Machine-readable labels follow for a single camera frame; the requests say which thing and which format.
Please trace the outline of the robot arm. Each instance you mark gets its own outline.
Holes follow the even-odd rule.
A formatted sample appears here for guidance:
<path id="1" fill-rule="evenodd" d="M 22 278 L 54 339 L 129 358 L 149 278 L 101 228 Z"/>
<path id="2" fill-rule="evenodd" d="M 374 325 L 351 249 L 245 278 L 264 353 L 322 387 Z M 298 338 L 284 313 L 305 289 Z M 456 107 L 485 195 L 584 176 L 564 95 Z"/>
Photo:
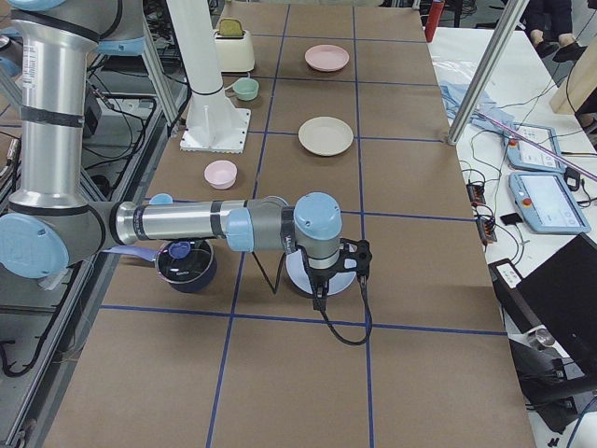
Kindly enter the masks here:
<path id="1" fill-rule="evenodd" d="M 313 296 L 344 266 L 337 202 L 279 199 L 138 205 L 86 200 L 79 190 L 88 56 L 140 54 L 138 1 L 15 1 L 23 40 L 21 184 L 1 218 L 1 262 L 42 278 L 97 252 L 143 240 L 221 238 L 234 251 L 300 251 Z"/>

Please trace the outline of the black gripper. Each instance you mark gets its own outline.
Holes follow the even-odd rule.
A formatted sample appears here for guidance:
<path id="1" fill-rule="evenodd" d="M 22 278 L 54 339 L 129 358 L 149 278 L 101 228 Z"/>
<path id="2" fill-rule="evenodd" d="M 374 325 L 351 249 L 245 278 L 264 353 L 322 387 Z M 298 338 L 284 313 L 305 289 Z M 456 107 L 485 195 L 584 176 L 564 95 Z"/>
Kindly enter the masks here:
<path id="1" fill-rule="evenodd" d="M 322 310 L 320 299 L 326 299 L 329 290 L 329 274 L 327 270 L 309 269 L 309 280 L 312 288 L 312 307 L 315 311 Z"/>

